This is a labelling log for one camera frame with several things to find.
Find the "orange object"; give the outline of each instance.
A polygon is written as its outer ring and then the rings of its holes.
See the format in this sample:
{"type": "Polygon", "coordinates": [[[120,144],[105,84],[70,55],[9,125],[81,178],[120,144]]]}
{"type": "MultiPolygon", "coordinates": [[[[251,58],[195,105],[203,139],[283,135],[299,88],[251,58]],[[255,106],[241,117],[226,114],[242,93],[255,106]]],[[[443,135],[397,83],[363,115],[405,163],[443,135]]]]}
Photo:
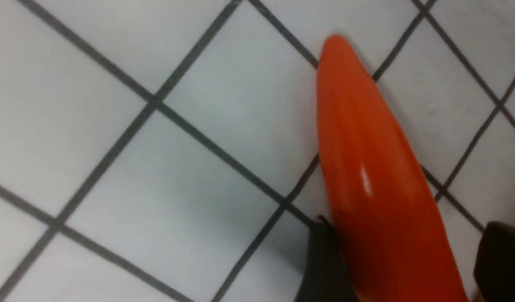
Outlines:
{"type": "Polygon", "coordinates": [[[401,128],[345,38],[317,69],[319,153],[361,302],[467,302],[440,213],[401,128]]]}

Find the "grout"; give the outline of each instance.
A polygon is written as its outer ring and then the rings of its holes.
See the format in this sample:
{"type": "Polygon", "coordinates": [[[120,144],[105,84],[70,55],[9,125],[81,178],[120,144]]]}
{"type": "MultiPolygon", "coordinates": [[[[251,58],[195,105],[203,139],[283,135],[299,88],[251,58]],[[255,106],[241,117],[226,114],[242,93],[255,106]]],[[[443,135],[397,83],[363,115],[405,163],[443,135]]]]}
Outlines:
{"type": "Polygon", "coordinates": [[[315,155],[313,157],[313,160],[311,161],[308,168],[306,168],[306,171],[302,174],[300,177],[300,180],[297,182],[297,184],[294,186],[293,190],[288,194],[286,197],[287,203],[292,203],[296,197],[300,194],[304,186],[306,185],[306,182],[310,179],[310,176],[315,172],[315,169],[319,165],[319,155],[315,155]]]}
{"type": "Polygon", "coordinates": [[[514,91],[514,89],[515,89],[515,76],[513,77],[513,80],[511,81],[511,84],[509,85],[509,87],[505,91],[505,94],[502,97],[501,101],[499,101],[498,104],[496,105],[496,107],[494,107],[494,109],[491,112],[491,114],[489,114],[489,116],[487,117],[485,122],[478,129],[478,132],[476,132],[476,134],[474,134],[474,138],[472,138],[472,141],[468,144],[468,147],[466,148],[465,153],[463,153],[463,155],[461,156],[461,158],[459,159],[459,161],[457,162],[457,164],[455,165],[455,167],[451,171],[451,174],[448,176],[447,180],[444,182],[443,188],[445,190],[449,189],[449,187],[451,186],[451,183],[453,182],[453,180],[455,180],[455,178],[459,174],[459,171],[464,166],[467,158],[472,153],[472,150],[474,149],[474,147],[476,146],[476,144],[480,140],[481,136],[484,134],[484,132],[490,126],[491,122],[497,116],[499,111],[502,111],[502,113],[507,117],[507,120],[509,120],[509,122],[511,123],[513,128],[515,128],[515,119],[511,116],[511,114],[505,108],[505,103],[507,103],[507,101],[509,100],[509,98],[510,98],[512,92],[514,91]]]}
{"type": "Polygon", "coordinates": [[[74,229],[72,229],[68,226],[63,226],[62,229],[60,230],[60,232],[62,233],[62,235],[65,235],[68,239],[75,241],[82,247],[88,249],[90,252],[97,254],[97,256],[100,256],[104,260],[107,260],[108,262],[111,262],[112,264],[118,266],[119,268],[124,269],[131,275],[142,280],[144,283],[150,285],[151,287],[154,287],[155,289],[162,292],[166,296],[169,296],[178,302],[193,302],[190,298],[188,298],[184,294],[181,294],[179,291],[166,285],[164,282],[162,282],[162,281],[156,279],[155,277],[153,277],[152,275],[146,273],[144,270],[142,270],[138,266],[132,264],[128,260],[115,254],[114,252],[111,252],[110,250],[103,247],[102,245],[99,245],[98,243],[92,241],[91,239],[82,235],[78,231],[75,231],[74,229]]]}
{"type": "Polygon", "coordinates": [[[77,207],[81,204],[81,201],[89,193],[91,188],[101,178],[101,176],[108,170],[109,166],[114,162],[116,157],[123,151],[125,146],[131,141],[136,135],[138,130],[143,126],[146,120],[153,114],[154,106],[148,104],[148,106],[142,109],[141,113],[135,118],[131,125],[125,130],[122,136],[112,146],[110,151],[103,157],[101,162],[95,167],[88,178],[83,182],[77,192],[71,197],[65,207],[62,209],[58,217],[49,226],[41,238],[35,243],[33,248],[28,254],[21,260],[20,264],[12,272],[10,277],[0,287],[0,301],[4,301],[6,297],[11,293],[14,287],[19,281],[21,281],[24,274],[27,273],[28,269],[37,260],[41,253],[47,248],[47,245],[54,238],[56,233],[62,228],[66,220],[75,212],[77,207]]]}
{"type": "Polygon", "coordinates": [[[215,18],[213,23],[207,28],[204,34],[200,37],[196,45],[185,56],[183,61],[179,63],[175,71],[170,75],[169,79],[159,88],[156,93],[156,99],[160,103],[168,96],[175,85],[183,78],[185,73],[190,69],[191,65],[198,59],[202,52],[207,48],[211,40],[215,38],[216,34],[233,15],[236,8],[239,7],[241,0],[231,0],[222,10],[222,12],[215,18]]]}
{"type": "Polygon", "coordinates": [[[18,197],[14,193],[11,193],[4,187],[0,185],[0,198],[8,201],[11,205],[13,205],[15,208],[20,210],[21,212],[24,212],[25,214],[28,214],[40,222],[43,222],[44,224],[51,225],[54,222],[54,218],[52,218],[49,214],[47,214],[45,211],[40,210],[39,208],[36,208],[35,206],[28,203],[26,200],[22,199],[21,197],[18,197]]]}
{"type": "MultiPolygon", "coordinates": [[[[25,214],[28,214],[32,216],[33,218],[38,219],[40,222],[44,223],[45,225],[48,225],[49,227],[55,223],[56,219],[52,218],[49,214],[45,213],[45,211],[35,207],[31,203],[28,203],[21,197],[18,197],[17,195],[11,193],[4,187],[0,185],[0,197],[2,200],[8,202],[9,204],[13,205],[20,211],[24,212],[25,214]]],[[[82,235],[78,231],[75,231],[74,229],[64,225],[62,228],[60,228],[59,232],[62,235],[65,235],[68,239],[72,240],[73,242],[77,243],[78,245],[81,245],[82,247],[90,250],[90,252],[93,252],[103,258],[104,260],[107,260],[108,262],[112,262],[119,268],[127,271],[131,275],[134,275],[138,279],[142,280],[144,283],[156,288],[157,290],[161,291],[164,294],[167,294],[168,296],[174,298],[178,302],[192,302],[189,298],[183,296],[176,290],[172,289],[168,285],[165,285],[155,277],[152,277],[148,273],[145,273],[143,270],[139,269],[136,265],[132,264],[128,260],[125,260],[121,256],[117,255],[114,252],[111,252],[107,248],[103,247],[102,245],[99,245],[98,243],[92,241],[85,235],[82,235]]]]}
{"type": "Polygon", "coordinates": [[[152,101],[152,94],[143,86],[141,86],[137,81],[127,75],[124,71],[122,71],[119,67],[117,67],[114,63],[112,63],[109,59],[103,56],[100,52],[98,52],[93,46],[88,44],[85,40],[79,37],[75,32],[73,32],[69,27],[64,25],[64,23],[60,22],[56,19],[55,16],[51,15],[50,12],[45,10],[41,5],[39,5],[34,0],[17,0],[20,4],[22,4],[25,8],[27,8],[31,13],[36,15],[39,19],[45,22],[46,25],[50,26],[56,32],[60,33],[63,38],[71,42],[71,44],[75,45],[77,48],[82,50],[84,54],[86,54],[90,59],[98,63],[104,70],[108,73],[112,74],[116,77],[122,84],[127,86],[133,92],[138,94],[143,99],[148,101],[152,101]]]}
{"type": "Polygon", "coordinates": [[[451,193],[448,191],[443,192],[444,197],[446,197],[451,205],[453,205],[453,207],[457,209],[457,211],[459,211],[459,213],[461,213],[473,227],[475,227],[478,231],[480,231],[480,233],[483,234],[485,232],[485,227],[474,217],[474,215],[470,214],[470,212],[466,210],[466,208],[464,208],[464,206],[459,201],[457,201],[457,199],[451,195],[451,193]]]}
{"type": "Polygon", "coordinates": [[[267,196],[271,197],[274,201],[281,204],[284,202],[284,198],[280,193],[276,192],[272,187],[267,185],[263,180],[261,180],[258,176],[253,174],[248,168],[243,166],[240,162],[238,162],[235,158],[229,155],[224,149],[219,147],[216,143],[214,143],[211,139],[209,139],[205,134],[200,132],[196,127],[192,126],[190,122],[187,122],[183,117],[181,117],[177,112],[172,110],[170,107],[166,106],[164,103],[158,104],[158,111],[165,115],[170,121],[176,124],[179,128],[184,130],[187,134],[196,139],[201,145],[206,147],[211,153],[215,154],[219,159],[224,161],[228,166],[236,170],[241,176],[246,178],[246,180],[250,181],[250,183],[254,184],[258,187],[263,193],[267,196]]]}
{"type": "MultiPolygon", "coordinates": [[[[436,0],[429,0],[427,2],[427,5],[425,6],[425,9],[429,10],[436,0]]],[[[378,82],[380,80],[380,77],[384,74],[384,72],[392,65],[392,62],[394,61],[395,57],[399,54],[399,52],[403,49],[403,46],[407,43],[408,39],[412,36],[412,33],[414,30],[420,25],[421,21],[424,19],[424,13],[419,12],[416,17],[412,20],[412,22],[407,27],[407,30],[401,35],[401,38],[399,38],[399,41],[397,44],[395,44],[394,48],[392,49],[392,52],[384,59],[384,62],[379,66],[379,68],[375,71],[372,78],[375,82],[378,82]]]]}
{"type": "Polygon", "coordinates": [[[313,56],[313,54],[278,20],[277,17],[263,4],[260,0],[248,0],[257,11],[261,13],[269,21],[269,23],[282,35],[288,42],[298,50],[299,54],[302,55],[310,63],[313,68],[317,69],[319,61],[313,56]]]}
{"type": "Polygon", "coordinates": [[[263,243],[267,235],[269,235],[269,233],[271,232],[271,230],[279,221],[280,217],[285,211],[286,209],[284,208],[284,206],[279,206],[276,212],[274,212],[274,214],[269,218],[265,226],[263,226],[261,231],[257,234],[256,238],[248,246],[246,251],[244,251],[241,258],[239,258],[239,260],[236,262],[235,266],[233,266],[232,270],[229,272],[227,278],[222,283],[221,288],[218,289],[217,293],[215,294],[211,302],[219,302],[222,300],[224,295],[227,293],[229,287],[233,284],[233,281],[235,281],[237,275],[239,275],[242,268],[250,260],[252,255],[258,250],[261,243],[263,243]]]}
{"type": "Polygon", "coordinates": [[[420,10],[420,12],[424,15],[425,19],[430,23],[432,28],[438,33],[440,38],[442,38],[442,40],[447,44],[447,46],[449,47],[451,52],[453,52],[453,54],[455,54],[455,57],[457,57],[457,59],[459,59],[459,61],[466,68],[468,73],[470,73],[470,75],[474,78],[474,80],[480,85],[482,90],[487,94],[487,96],[491,99],[491,101],[496,105],[496,107],[493,109],[493,111],[491,111],[491,114],[487,117],[485,122],[479,128],[478,132],[476,132],[476,134],[474,135],[474,138],[472,139],[472,141],[468,144],[465,153],[463,153],[463,155],[461,156],[461,158],[459,159],[459,161],[457,162],[457,164],[453,168],[451,174],[448,176],[447,180],[444,182],[442,187],[437,188],[438,189],[438,193],[434,197],[435,200],[438,201],[438,200],[440,200],[442,195],[445,195],[449,199],[449,201],[453,204],[453,206],[459,212],[461,212],[461,214],[476,229],[478,229],[479,231],[483,232],[484,231],[484,227],[482,226],[482,224],[480,224],[480,222],[478,222],[474,218],[474,216],[472,216],[472,214],[470,214],[466,210],[466,208],[464,208],[464,206],[462,206],[457,201],[457,199],[455,199],[455,197],[453,197],[451,195],[451,193],[449,193],[448,189],[451,186],[451,183],[453,182],[453,180],[459,174],[461,168],[466,163],[466,160],[468,159],[468,157],[472,153],[474,147],[476,146],[476,144],[478,143],[478,141],[480,140],[480,138],[482,137],[484,132],[486,132],[488,126],[490,126],[491,122],[497,116],[497,113],[499,113],[499,111],[501,111],[502,114],[505,116],[505,118],[507,118],[507,120],[510,122],[511,126],[513,126],[513,128],[515,128],[515,119],[514,119],[514,117],[511,115],[511,113],[509,113],[509,111],[507,111],[507,108],[504,107],[505,102],[507,102],[507,100],[509,99],[511,93],[513,92],[513,90],[515,88],[515,76],[514,76],[513,81],[511,82],[509,88],[507,88],[507,91],[505,92],[503,98],[501,100],[498,99],[496,94],[494,94],[494,92],[491,90],[491,88],[489,88],[488,84],[483,80],[483,78],[479,75],[479,73],[474,69],[474,67],[472,66],[470,61],[468,61],[468,59],[466,59],[466,56],[461,52],[461,50],[459,49],[457,44],[455,44],[453,42],[453,40],[448,36],[448,34],[444,31],[444,29],[439,25],[439,23],[436,21],[436,19],[434,19],[434,17],[431,15],[431,13],[429,11],[430,7],[428,7],[428,8],[425,7],[419,0],[412,0],[412,2],[413,2],[414,5],[416,5],[416,7],[420,10]]]}
{"type": "Polygon", "coordinates": [[[102,56],[95,48],[93,48],[91,45],[85,42],[85,40],[81,39],[77,34],[73,33],[71,29],[66,27],[66,25],[64,25],[62,22],[58,21],[58,19],[56,19],[56,17],[54,17],[47,10],[45,10],[45,8],[43,8],[33,0],[18,1],[24,7],[28,8],[29,11],[33,12],[33,14],[35,14],[42,21],[44,21],[47,25],[49,25],[58,33],[62,34],[62,36],[64,36],[69,42],[77,46],[77,48],[82,50],[96,63],[101,65],[106,71],[114,75],[118,80],[122,82],[122,84],[125,84],[132,91],[141,96],[146,102],[148,102],[148,105],[146,105],[146,107],[142,109],[139,115],[137,115],[137,117],[131,123],[131,125],[125,130],[122,136],[112,146],[110,151],[108,151],[108,153],[104,156],[101,162],[95,167],[95,169],[91,172],[91,174],[88,176],[85,182],[83,182],[81,187],[79,187],[77,192],[68,201],[68,203],[60,212],[60,214],[58,214],[58,217],[56,218],[54,223],[50,225],[50,227],[45,231],[41,238],[35,243],[33,248],[31,248],[28,254],[22,259],[22,261],[16,267],[16,269],[11,273],[8,279],[6,279],[4,284],[0,287],[0,301],[4,301],[6,297],[11,293],[11,291],[14,289],[14,287],[17,285],[17,283],[21,281],[22,277],[27,273],[28,269],[37,260],[37,258],[39,258],[41,253],[45,250],[45,248],[47,248],[47,246],[54,238],[56,233],[60,231],[60,229],[64,226],[66,220],[73,214],[73,212],[75,212],[75,210],[81,204],[81,202],[89,193],[91,188],[94,187],[94,185],[99,181],[101,176],[106,172],[106,170],[108,170],[112,162],[114,162],[116,157],[118,157],[118,155],[123,151],[125,146],[131,141],[131,139],[136,135],[136,133],[138,133],[140,128],[142,128],[142,126],[147,122],[150,116],[152,116],[156,109],[156,105],[163,101],[163,99],[171,91],[173,86],[190,68],[190,65],[197,59],[200,53],[202,53],[207,44],[209,44],[214,35],[219,31],[220,27],[225,23],[225,20],[222,20],[221,18],[228,18],[233,13],[235,8],[238,7],[239,4],[239,2],[236,1],[236,5],[230,3],[225,7],[225,9],[221,12],[219,17],[215,19],[213,24],[202,35],[198,43],[192,48],[190,53],[185,57],[182,63],[179,64],[177,69],[171,74],[169,79],[161,86],[160,90],[152,98],[148,90],[140,86],[138,82],[136,82],[130,76],[125,74],[114,63],[110,62],[110,60],[102,56]]]}

